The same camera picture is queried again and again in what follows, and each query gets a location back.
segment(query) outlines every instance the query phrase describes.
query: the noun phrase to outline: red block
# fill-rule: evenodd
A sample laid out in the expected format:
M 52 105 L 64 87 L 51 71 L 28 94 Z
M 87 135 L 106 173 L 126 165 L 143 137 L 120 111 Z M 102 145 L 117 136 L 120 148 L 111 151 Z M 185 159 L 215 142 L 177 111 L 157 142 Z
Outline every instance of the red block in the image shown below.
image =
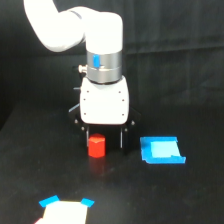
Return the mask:
M 89 156 L 100 158 L 105 156 L 105 137 L 100 134 L 94 134 L 89 137 Z

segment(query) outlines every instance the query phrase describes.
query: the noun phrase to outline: black tabletop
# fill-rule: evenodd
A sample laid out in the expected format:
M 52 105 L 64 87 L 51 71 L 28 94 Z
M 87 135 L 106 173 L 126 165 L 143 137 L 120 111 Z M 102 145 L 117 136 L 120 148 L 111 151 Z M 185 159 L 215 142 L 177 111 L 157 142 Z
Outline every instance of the black tabletop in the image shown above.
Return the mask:
M 38 202 L 53 195 L 94 200 L 87 224 L 224 221 L 223 109 L 146 110 L 128 155 L 119 149 L 119 130 L 101 127 L 107 155 L 99 160 L 88 157 L 67 109 L 18 104 L 2 128 L 0 223 L 34 223 L 44 212 Z M 186 164 L 142 161 L 141 136 L 176 136 Z

